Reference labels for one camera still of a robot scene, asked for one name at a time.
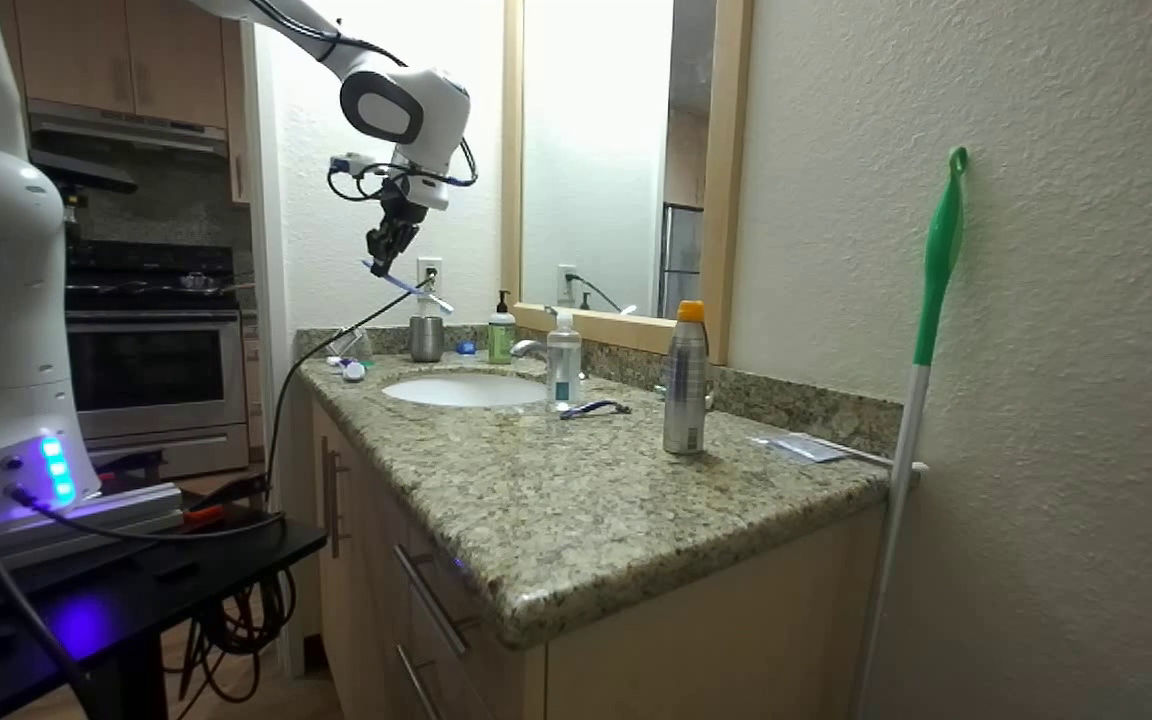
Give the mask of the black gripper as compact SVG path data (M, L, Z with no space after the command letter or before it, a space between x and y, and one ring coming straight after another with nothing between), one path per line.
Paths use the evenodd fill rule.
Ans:
M381 194L381 226L363 234L368 269L385 276L391 262L415 242L428 210L409 200L403 180L385 180Z

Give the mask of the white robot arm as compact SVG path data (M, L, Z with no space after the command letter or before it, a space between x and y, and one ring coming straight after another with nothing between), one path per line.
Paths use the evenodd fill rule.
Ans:
M422 217L446 203L452 190L478 180L474 157L462 140L471 96L441 75L409 67L381 45L346 37L323 22L306 0L193 0L206 18L251 22L274 30L317 66L338 81L342 121L391 143L391 161L363 161L355 153L328 161L328 172L381 178L371 200L385 210L363 236L368 271L385 276L391 262L415 242ZM0 37L0 246L13 271L34 269L34 252L61 242L61 190L28 161L23 107Z

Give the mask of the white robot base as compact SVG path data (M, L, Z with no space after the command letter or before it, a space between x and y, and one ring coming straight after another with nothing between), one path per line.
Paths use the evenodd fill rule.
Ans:
M34 548L49 516L159 531L179 516L169 485L102 492L88 461L64 327L64 210L53 180L0 149L0 530Z

